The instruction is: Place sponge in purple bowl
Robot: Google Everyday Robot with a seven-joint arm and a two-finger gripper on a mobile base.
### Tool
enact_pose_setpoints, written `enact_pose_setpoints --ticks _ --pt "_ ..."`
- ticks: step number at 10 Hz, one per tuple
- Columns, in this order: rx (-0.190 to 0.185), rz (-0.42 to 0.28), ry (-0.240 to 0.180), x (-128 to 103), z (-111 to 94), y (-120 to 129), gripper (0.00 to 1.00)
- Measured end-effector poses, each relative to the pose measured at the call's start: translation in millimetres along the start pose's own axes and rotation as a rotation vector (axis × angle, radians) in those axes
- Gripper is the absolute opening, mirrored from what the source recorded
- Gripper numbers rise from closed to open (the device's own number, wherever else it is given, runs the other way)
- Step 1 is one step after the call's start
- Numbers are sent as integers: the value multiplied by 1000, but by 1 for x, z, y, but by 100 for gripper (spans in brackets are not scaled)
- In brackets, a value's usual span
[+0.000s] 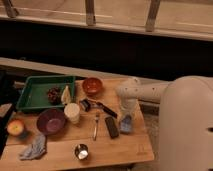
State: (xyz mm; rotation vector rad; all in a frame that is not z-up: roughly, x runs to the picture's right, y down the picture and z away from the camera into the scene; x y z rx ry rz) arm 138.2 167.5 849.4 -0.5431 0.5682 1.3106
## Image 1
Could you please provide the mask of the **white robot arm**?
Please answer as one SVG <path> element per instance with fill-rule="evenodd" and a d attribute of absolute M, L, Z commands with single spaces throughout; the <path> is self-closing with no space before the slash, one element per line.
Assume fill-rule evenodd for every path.
<path fill-rule="evenodd" d="M 132 77 L 116 93 L 124 113 L 138 99 L 159 104 L 159 171 L 213 171 L 213 77 L 151 84 Z"/>

